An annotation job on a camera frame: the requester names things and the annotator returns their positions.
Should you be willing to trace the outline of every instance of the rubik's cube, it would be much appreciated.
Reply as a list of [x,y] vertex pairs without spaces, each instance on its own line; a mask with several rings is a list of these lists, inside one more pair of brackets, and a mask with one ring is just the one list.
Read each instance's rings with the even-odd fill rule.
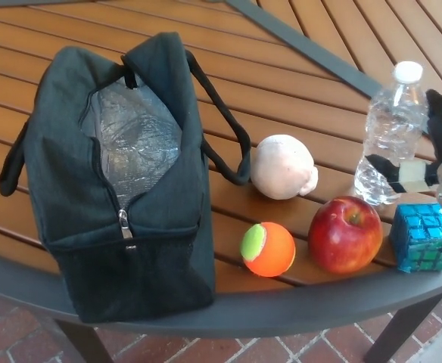
[[399,270],[442,270],[442,208],[439,203],[398,205],[389,238]]

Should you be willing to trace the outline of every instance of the toy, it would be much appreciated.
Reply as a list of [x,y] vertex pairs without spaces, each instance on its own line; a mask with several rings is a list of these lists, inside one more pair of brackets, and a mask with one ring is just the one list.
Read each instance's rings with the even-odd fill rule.
[[313,191],[319,171],[307,147],[290,135],[272,135],[257,147],[251,181],[262,194],[285,200]]
[[400,204],[389,234],[404,272],[442,270],[442,208],[439,203]]
[[241,242],[244,264],[256,275],[272,278],[287,271],[295,258],[295,241],[283,226],[253,225]]

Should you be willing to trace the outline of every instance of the red apple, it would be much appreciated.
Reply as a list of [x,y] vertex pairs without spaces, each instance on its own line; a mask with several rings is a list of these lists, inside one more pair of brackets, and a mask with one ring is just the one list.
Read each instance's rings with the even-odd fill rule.
[[370,204],[356,197],[339,197],[321,206],[313,217],[309,251],[325,270],[349,274],[374,259],[382,238],[381,219]]

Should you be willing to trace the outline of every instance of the mushroom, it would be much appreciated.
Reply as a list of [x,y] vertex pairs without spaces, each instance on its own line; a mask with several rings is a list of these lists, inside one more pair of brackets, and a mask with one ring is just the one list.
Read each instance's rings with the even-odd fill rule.
[[286,200],[313,191],[319,180],[307,147],[290,135],[271,135],[257,147],[251,181],[262,194]]

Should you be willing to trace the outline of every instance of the tennis ball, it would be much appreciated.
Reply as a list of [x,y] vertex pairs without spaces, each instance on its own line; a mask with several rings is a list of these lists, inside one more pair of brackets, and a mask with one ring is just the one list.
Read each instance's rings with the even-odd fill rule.
[[262,222],[244,234],[241,256],[254,274],[272,278],[290,268],[295,259],[295,241],[285,227]]

